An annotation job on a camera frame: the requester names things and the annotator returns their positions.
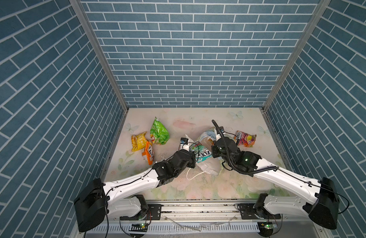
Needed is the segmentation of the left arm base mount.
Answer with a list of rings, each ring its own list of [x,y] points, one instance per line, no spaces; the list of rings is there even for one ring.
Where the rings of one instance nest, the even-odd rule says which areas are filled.
[[[141,220],[160,220],[162,213],[162,204],[148,204],[148,209],[142,208],[141,211],[132,217],[120,217],[121,221],[141,221]]]

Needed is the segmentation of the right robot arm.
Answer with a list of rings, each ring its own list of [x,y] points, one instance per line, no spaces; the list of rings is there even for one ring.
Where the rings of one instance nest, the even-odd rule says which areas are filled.
[[[308,178],[283,169],[253,152],[241,151],[234,140],[223,135],[216,137],[212,155],[221,157],[239,174],[266,180],[294,194],[293,197],[260,194],[253,207],[257,217],[268,219],[291,214],[308,217],[329,230],[337,228],[340,196],[332,180]]]

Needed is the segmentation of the orange Fox's candy bag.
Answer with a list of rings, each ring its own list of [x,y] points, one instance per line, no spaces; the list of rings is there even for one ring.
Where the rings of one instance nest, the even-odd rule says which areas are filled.
[[[154,150],[152,148],[152,143],[147,141],[144,151],[142,152],[142,157],[148,162],[148,165],[153,165],[154,163]]]

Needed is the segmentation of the green floral paper bag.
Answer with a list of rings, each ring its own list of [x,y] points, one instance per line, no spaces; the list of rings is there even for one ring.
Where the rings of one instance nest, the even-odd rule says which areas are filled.
[[[194,152],[195,166],[201,170],[201,172],[190,178],[191,174],[189,169],[186,178],[193,180],[202,174],[218,176],[222,170],[222,165],[221,158],[215,158],[212,151],[212,146],[217,140],[215,128],[212,127],[206,130],[196,140],[192,140],[188,135],[186,137],[188,138],[189,151]]]

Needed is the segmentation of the yellow snack bag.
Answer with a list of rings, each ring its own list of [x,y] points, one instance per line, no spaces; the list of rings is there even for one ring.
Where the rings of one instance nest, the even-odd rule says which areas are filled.
[[[146,138],[147,132],[142,132],[138,135],[131,136],[132,152],[139,151],[146,147],[148,139]]]

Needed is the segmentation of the green snack bag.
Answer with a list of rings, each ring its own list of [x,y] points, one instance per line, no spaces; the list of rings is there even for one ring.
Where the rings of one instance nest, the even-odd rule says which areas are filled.
[[[158,118],[153,121],[150,137],[152,143],[157,145],[165,145],[170,139],[170,133]]]

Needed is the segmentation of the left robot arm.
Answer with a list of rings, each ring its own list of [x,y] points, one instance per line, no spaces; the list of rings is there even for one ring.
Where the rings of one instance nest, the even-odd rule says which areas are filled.
[[[79,232],[87,232],[98,226],[109,215],[133,217],[141,211],[120,208],[121,201],[131,201],[133,197],[147,189],[153,189],[172,182],[186,168],[194,168],[194,152],[181,149],[170,158],[157,162],[150,169],[137,175],[113,181],[102,182],[94,179],[74,200]]]

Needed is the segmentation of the Fox's fruits candy bag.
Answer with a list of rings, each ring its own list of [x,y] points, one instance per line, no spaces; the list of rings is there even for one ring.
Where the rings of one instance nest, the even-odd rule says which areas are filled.
[[[252,148],[255,144],[256,137],[256,134],[248,134],[242,131],[236,131],[235,139],[237,146]]]

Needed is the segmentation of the teal Fox's blossom candy bag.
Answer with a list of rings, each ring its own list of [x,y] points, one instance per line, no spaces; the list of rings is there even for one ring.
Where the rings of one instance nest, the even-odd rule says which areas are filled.
[[[197,163],[201,163],[212,158],[212,152],[200,142],[192,143],[189,147],[189,150],[194,152],[194,157]]]

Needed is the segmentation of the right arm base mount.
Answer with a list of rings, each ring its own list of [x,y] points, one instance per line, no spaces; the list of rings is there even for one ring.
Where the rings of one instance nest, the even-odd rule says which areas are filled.
[[[236,209],[239,211],[242,220],[278,220],[282,218],[281,214],[271,214],[263,207],[254,208],[252,203],[239,203],[236,205]]]

